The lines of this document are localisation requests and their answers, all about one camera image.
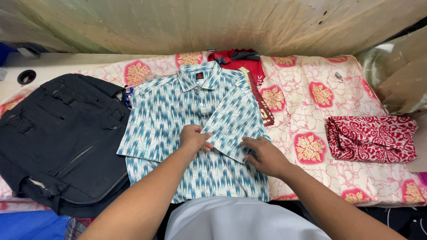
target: pink and cream bedsheet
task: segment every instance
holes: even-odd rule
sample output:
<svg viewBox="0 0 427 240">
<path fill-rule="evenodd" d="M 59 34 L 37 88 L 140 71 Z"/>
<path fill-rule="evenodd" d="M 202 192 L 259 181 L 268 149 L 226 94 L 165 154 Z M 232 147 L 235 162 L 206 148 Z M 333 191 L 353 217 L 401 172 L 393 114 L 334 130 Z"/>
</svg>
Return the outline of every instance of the pink and cream bedsheet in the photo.
<svg viewBox="0 0 427 240">
<path fill-rule="evenodd" d="M 208 54 L 182 53 L 123 61 L 76 73 L 132 86 L 147 79 L 176 74 L 180 65 L 206 62 Z M 427 192 L 405 164 L 340 161 L 329 152 L 325 130 L 325 119 L 329 116 L 387 114 L 353 56 L 262 56 L 261 61 L 266 78 L 259 91 L 275 117 L 275 124 L 267 127 L 267 134 L 291 162 L 358 206 L 426 204 Z M 0 114 L 41 84 L 28 85 L 15 92 L 0 105 Z M 298 199 L 279 179 L 270 177 L 269 185 L 274 200 Z M 34 202 L 12 198 L 10 188 L 1 178 L 0 187 L 0 212 L 43 209 Z"/>
</svg>

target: person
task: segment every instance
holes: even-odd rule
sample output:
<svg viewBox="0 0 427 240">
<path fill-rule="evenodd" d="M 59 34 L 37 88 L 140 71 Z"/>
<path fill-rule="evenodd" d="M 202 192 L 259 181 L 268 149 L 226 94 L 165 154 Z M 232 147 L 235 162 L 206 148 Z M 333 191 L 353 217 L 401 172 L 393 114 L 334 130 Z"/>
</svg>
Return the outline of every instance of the person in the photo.
<svg viewBox="0 0 427 240">
<path fill-rule="evenodd" d="M 214 147 L 202 127 L 186 125 L 180 147 L 114 200 L 79 239 L 153 239 L 184 171 L 198 151 Z M 210 196 L 187 201 L 172 212 L 165 239 L 405 239 L 363 213 L 289 162 L 267 139 L 243 137 L 242 146 L 259 171 L 285 182 L 319 228 L 293 212 L 255 199 Z"/>
</svg>

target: shirt collar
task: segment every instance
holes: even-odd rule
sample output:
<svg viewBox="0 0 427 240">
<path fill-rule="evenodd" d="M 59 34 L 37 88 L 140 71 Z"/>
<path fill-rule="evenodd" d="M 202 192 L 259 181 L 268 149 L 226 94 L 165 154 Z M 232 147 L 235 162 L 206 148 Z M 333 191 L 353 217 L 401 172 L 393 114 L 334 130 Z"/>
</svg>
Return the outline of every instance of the shirt collar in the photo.
<svg viewBox="0 0 427 240">
<path fill-rule="evenodd" d="M 190 91 L 197 87 L 194 80 L 191 80 L 188 76 L 188 72 L 194 72 L 199 70 L 212 69 L 209 78 L 205 79 L 205 82 L 201 86 L 205 89 L 216 89 L 218 87 L 219 78 L 221 75 L 221 68 L 215 61 L 209 61 L 199 65 L 182 65 L 178 71 L 178 81 L 181 84 L 183 92 Z"/>
</svg>

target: red paisley fabric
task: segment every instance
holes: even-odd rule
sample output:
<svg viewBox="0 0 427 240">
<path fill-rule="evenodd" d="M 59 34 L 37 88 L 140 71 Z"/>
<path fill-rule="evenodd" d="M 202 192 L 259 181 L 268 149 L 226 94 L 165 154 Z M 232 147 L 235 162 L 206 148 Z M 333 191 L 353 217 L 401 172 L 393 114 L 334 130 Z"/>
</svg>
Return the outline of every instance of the red paisley fabric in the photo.
<svg viewBox="0 0 427 240">
<path fill-rule="evenodd" d="M 418 126 L 411 117 L 330 117 L 326 125 L 337 159 L 398 163 L 417 158 L 412 136 Z"/>
</svg>

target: metal hook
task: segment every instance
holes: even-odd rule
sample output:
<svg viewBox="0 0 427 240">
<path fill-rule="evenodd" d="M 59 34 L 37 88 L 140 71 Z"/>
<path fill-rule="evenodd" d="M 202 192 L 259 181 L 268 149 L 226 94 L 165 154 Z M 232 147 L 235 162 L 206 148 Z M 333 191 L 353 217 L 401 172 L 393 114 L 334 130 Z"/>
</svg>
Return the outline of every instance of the metal hook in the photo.
<svg viewBox="0 0 427 240">
<path fill-rule="evenodd" d="M 342 79 L 341 74 L 339 74 L 338 72 L 335 73 L 335 76 L 341 80 L 341 83 L 344 83 L 344 80 Z"/>
</svg>

